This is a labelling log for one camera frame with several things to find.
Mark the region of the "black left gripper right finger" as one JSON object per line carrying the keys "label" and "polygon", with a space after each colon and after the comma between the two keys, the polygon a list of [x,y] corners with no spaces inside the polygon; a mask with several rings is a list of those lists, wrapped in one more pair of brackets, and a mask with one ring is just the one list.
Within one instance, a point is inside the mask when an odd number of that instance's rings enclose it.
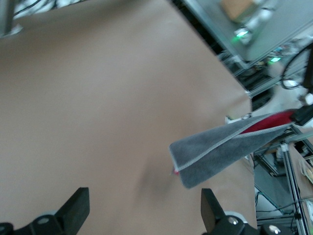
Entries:
{"label": "black left gripper right finger", "polygon": [[255,229],[235,215],[226,215],[209,188],[201,190],[201,217],[206,235],[289,235],[290,230],[277,224]]}

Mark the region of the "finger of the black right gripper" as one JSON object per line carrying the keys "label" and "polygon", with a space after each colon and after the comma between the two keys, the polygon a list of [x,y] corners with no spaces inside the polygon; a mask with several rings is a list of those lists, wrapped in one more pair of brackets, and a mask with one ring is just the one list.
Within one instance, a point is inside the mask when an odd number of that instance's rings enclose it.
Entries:
{"label": "finger of the black right gripper", "polygon": [[297,109],[290,118],[296,125],[304,126],[313,118],[313,105]]}

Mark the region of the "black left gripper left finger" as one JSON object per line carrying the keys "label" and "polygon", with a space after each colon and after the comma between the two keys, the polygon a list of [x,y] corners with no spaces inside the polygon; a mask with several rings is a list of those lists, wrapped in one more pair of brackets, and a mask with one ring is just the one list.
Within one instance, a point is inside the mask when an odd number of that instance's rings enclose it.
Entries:
{"label": "black left gripper left finger", "polygon": [[54,215],[37,217],[26,226],[0,224],[2,235],[76,235],[89,215],[89,188],[78,188]]}

